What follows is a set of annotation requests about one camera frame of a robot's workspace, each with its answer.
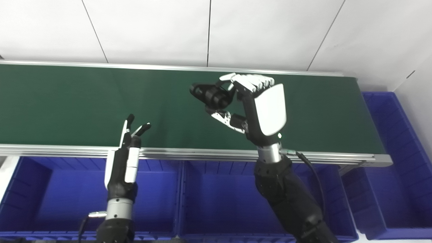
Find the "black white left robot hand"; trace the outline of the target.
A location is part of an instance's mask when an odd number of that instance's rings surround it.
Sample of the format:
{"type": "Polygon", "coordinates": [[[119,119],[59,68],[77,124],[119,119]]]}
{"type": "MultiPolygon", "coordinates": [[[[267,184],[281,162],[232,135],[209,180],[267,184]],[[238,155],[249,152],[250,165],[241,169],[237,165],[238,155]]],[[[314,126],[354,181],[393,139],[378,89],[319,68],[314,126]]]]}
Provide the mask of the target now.
{"type": "Polygon", "coordinates": [[[131,132],[131,124],[135,116],[130,114],[122,128],[119,147],[109,150],[106,159],[104,184],[108,191],[108,199],[126,198],[135,202],[138,185],[139,152],[141,136],[151,128],[150,123],[139,126],[131,132]]]}

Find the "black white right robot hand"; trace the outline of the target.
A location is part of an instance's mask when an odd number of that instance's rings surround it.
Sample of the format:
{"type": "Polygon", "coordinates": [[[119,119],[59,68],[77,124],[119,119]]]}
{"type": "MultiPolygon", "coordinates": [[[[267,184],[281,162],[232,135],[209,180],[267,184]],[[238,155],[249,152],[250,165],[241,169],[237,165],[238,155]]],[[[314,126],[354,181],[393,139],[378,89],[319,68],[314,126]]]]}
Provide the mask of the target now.
{"type": "Polygon", "coordinates": [[[219,105],[206,106],[206,112],[230,129],[245,134],[259,147],[279,142],[279,133],[287,122],[285,93],[282,83],[258,74],[223,75],[221,82],[230,82],[228,92],[237,92],[244,115],[230,113],[219,105]]]}

